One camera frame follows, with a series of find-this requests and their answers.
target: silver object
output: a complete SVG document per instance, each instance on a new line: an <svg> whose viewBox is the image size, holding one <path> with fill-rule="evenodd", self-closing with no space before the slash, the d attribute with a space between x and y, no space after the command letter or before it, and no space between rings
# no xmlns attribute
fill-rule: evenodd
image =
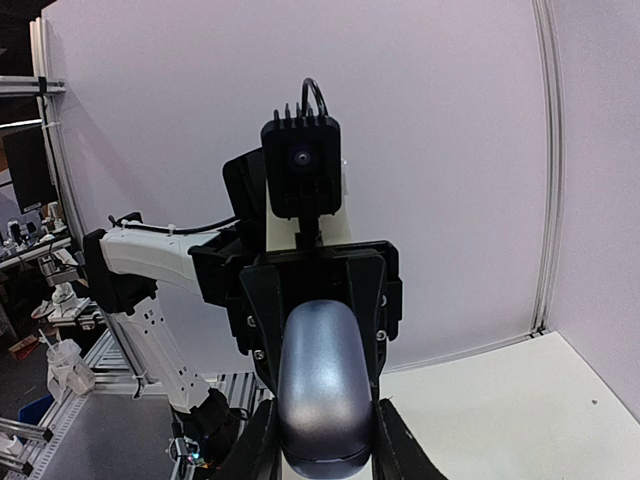
<svg viewBox="0 0 640 480"><path fill-rule="evenodd" d="M360 329L349 307L314 300L291 312L277 398L282 450L298 474L347 478L365 465L373 404Z"/></svg>

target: black monitor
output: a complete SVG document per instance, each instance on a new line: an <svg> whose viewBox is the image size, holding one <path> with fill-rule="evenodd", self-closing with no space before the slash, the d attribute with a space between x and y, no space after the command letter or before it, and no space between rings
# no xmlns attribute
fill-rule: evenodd
<svg viewBox="0 0 640 480"><path fill-rule="evenodd" d="M51 181L42 129L27 128L3 137L16 200L22 213L58 200Z"/></svg>

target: dark ceiling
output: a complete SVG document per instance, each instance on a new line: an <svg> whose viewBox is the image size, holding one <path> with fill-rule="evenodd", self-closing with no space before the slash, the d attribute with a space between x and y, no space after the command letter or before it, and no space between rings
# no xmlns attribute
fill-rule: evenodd
<svg viewBox="0 0 640 480"><path fill-rule="evenodd" d="M0 75L33 75L29 22L55 0L0 0ZM0 125L38 118L33 98L0 98Z"/></svg>

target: plastic bag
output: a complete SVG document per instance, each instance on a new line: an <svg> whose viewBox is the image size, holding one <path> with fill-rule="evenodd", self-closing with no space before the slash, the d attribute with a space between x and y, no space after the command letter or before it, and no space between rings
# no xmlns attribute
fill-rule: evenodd
<svg viewBox="0 0 640 480"><path fill-rule="evenodd" d="M95 385L96 375L80 358L80 347L73 340L52 345L47 350L47 361L47 387L58 403L67 387L76 395L84 395Z"/></svg>

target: blue object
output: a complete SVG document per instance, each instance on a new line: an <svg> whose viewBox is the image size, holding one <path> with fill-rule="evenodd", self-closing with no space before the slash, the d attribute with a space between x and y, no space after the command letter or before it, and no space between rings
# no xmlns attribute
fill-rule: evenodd
<svg viewBox="0 0 640 480"><path fill-rule="evenodd" d="M31 402L20 409L18 412L18 421L22 423L28 423L30 425L38 425L44 414L47 413L49 407L53 403L53 397L51 394L42 397L39 400Z"/></svg>

